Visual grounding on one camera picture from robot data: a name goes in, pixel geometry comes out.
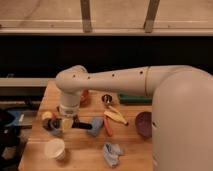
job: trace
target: banana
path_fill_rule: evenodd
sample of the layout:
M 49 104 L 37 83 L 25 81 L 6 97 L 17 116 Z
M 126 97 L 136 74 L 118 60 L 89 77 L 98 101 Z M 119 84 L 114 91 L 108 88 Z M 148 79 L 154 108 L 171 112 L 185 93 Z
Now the banana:
M 125 125 L 128 125 L 128 122 L 126 121 L 126 119 L 124 119 L 124 117 L 122 115 L 119 115 L 119 114 L 116 114 L 116 113 L 113 113 L 113 112 L 110 112 L 107 110 L 104 112 L 104 115 L 110 117 L 111 119 L 113 119 L 116 122 L 120 122 Z

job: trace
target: red object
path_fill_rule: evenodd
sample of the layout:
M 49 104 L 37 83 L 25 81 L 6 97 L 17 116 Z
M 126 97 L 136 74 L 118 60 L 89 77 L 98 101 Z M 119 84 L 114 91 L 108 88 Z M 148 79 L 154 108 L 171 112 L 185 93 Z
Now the red object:
M 80 102 L 83 103 L 87 100 L 89 96 L 89 90 L 84 90 L 83 93 L 81 94 L 81 100 Z
M 107 135 L 109 137 L 111 137 L 113 135 L 113 132 L 112 132 L 112 129 L 111 129 L 110 125 L 109 125 L 107 116 L 104 116 L 104 127 L 105 127 Z

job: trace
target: white cup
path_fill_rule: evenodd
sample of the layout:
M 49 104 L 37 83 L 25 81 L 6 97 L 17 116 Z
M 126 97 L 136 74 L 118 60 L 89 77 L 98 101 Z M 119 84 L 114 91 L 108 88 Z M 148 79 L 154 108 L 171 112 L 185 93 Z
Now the white cup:
M 65 158 L 65 143 L 59 138 L 48 141 L 44 147 L 44 154 L 50 159 L 62 160 Z

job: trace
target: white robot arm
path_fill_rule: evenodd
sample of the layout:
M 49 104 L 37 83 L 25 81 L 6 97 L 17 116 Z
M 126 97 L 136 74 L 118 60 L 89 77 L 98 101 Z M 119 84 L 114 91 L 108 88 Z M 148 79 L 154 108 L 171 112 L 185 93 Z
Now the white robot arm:
M 152 96 L 154 171 L 213 170 L 213 77 L 190 66 L 60 72 L 60 113 L 76 116 L 83 89 Z

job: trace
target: black wall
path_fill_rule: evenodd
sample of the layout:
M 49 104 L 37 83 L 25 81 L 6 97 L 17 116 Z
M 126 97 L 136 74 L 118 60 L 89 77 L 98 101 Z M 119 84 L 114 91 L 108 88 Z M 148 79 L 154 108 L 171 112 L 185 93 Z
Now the black wall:
M 0 77 L 55 77 L 78 64 L 89 72 L 185 64 L 213 74 L 213 37 L 0 37 Z

